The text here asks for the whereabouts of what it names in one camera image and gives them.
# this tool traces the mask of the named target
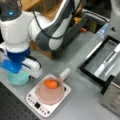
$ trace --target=food item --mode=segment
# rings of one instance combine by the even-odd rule
[[[44,83],[50,89],[56,89],[60,85],[59,82],[54,79],[47,79],[47,80],[45,80]]]

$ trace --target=table surface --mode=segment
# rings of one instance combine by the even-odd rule
[[[99,42],[101,39],[97,35],[82,33],[68,47],[58,52],[53,60],[32,51],[31,55],[43,66],[40,78],[31,80],[24,86],[13,86],[7,82],[6,71],[0,69],[0,81],[41,120],[119,120],[117,115],[101,105],[101,88],[77,69]],[[43,118],[28,105],[26,95],[45,75],[51,73],[59,76],[66,68],[71,69],[71,74],[65,83],[72,91],[50,117]]]

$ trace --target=handle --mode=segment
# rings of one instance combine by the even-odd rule
[[[60,78],[64,81],[71,73],[71,70],[69,68],[66,68],[61,74]]]

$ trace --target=white device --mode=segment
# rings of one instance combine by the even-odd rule
[[[42,80],[49,78],[49,77],[55,77],[55,76],[52,74],[48,74]],[[28,93],[26,97],[26,101],[41,116],[49,117],[55,111],[55,109],[63,102],[63,100],[68,96],[68,94],[71,92],[71,88],[64,83],[65,92],[64,92],[63,98],[54,105],[46,105],[42,103],[41,101],[39,101],[39,99],[37,98],[36,89],[37,89],[38,84]]]

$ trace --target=black cable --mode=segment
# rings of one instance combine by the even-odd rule
[[[88,12],[88,11],[85,11],[84,13],[88,13],[88,14],[95,15],[95,16],[97,16],[97,17],[101,18],[102,20],[104,20],[104,21],[105,21],[105,23],[107,23],[107,22],[108,22],[105,18],[103,18],[103,17],[101,17],[101,16],[99,16],[99,15],[97,15],[97,14],[95,14],[95,13],[91,13],[91,12]]]
[[[36,20],[36,22],[37,22],[38,27],[40,28],[40,30],[42,31],[42,33],[43,33],[44,35],[46,35],[48,38],[60,39],[60,38],[64,37],[65,34],[67,33],[67,31],[66,31],[63,35],[61,35],[61,36],[59,36],[59,37],[52,37],[52,36],[50,36],[48,33],[46,33],[46,32],[42,29],[42,27],[41,27],[40,24],[38,23],[38,20],[37,20],[37,17],[36,17],[36,15],[35,15],[35,12],[34,12],[34,11],[33,11],[33,14],[34,14],[34,17],[35,17],[35,20]]]

